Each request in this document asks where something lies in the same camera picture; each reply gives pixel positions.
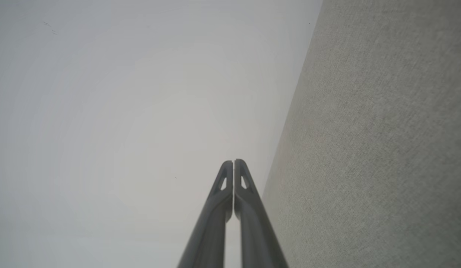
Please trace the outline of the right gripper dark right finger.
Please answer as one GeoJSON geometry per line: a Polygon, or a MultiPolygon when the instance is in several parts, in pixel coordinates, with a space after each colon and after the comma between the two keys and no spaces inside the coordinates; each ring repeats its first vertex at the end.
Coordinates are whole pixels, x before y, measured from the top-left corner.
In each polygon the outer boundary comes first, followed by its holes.
{"type": "Polygon", "coordinates": [[[241,226],[241,266],[243,268],[287,268],[246,162],[234,161],[234,212],[241,226]]]}

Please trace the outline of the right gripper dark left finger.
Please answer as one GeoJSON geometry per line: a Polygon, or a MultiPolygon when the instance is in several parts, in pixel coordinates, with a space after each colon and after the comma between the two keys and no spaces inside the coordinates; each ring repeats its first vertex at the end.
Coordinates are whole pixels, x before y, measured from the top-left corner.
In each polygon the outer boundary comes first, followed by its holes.
{"type": "Polygon", "coordinates": [[[200,212],[178,268],[222,268],[226,223],[233,213],[233,163],[223,162],[200,212]]]}

